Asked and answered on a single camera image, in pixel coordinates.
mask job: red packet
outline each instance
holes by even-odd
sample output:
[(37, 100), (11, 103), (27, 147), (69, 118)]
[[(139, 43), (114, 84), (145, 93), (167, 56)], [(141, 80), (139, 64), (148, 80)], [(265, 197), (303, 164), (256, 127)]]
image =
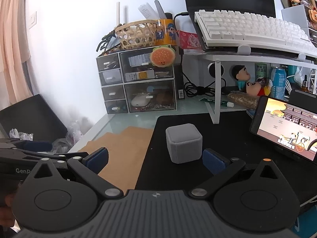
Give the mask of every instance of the red packet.
[(188, 33), (180, 30), (179, 38), (180, 47), (182, 49), (202, 49), (197, 34)]

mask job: ribbed gray panel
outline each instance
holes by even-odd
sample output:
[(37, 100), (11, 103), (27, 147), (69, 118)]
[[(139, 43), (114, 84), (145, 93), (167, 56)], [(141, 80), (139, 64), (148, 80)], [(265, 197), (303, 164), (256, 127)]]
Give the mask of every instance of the ribbed gray panel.
[(29, 230), (16, 238), (295, 238), (290, 230), (275, 234), (246, 234), (220, 221), (205, 201), (192, 200), (183, 191), (129, 191), (106, 201), (84, 226), (60, 234)]

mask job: blue can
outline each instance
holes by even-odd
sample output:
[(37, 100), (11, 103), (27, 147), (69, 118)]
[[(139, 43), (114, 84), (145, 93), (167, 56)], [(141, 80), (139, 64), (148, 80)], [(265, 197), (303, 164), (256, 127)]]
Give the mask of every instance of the blue can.
[(284, 99), (286, 72), (285, 69), (274, 67), (271, 72), (271, 81), (273, 86), (271, 88), (270, 97), (277, 99)]

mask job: wicker basket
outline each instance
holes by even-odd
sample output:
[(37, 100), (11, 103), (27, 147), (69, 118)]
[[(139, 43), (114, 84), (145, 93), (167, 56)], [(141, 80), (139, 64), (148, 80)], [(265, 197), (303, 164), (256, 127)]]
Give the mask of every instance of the wicker basket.
[(125, 50), (152, 47), (156, 39), (156, 20), (139, 20), (115, 29)]

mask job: transparent drawer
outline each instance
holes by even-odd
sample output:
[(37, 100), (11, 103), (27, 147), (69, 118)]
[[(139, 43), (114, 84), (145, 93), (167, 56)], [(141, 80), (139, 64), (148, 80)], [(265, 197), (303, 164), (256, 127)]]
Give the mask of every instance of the transparent drawer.
[(120, 69), (107, 70), (99, 72), (100, 82), (102, 86), (122, 83)]
[(105, 101), (125, 98), (122, 85), (103, 87), (102, 93)]
[(121, 52), (121, 67), (126, 82), (173, 77), (173, 66), (157, 67), (150, 61), (154, 47)]
[(126, 100), (113, 100), (105, 102), (107, 113), (127, 113), (128, 107), (126, 106)]
[(118, 53), (97, 57), (97, 65), (99, 71), (119, 69)]
[(124, 88), (130, 112), (176, 109), (174, 80), (131, 83)]

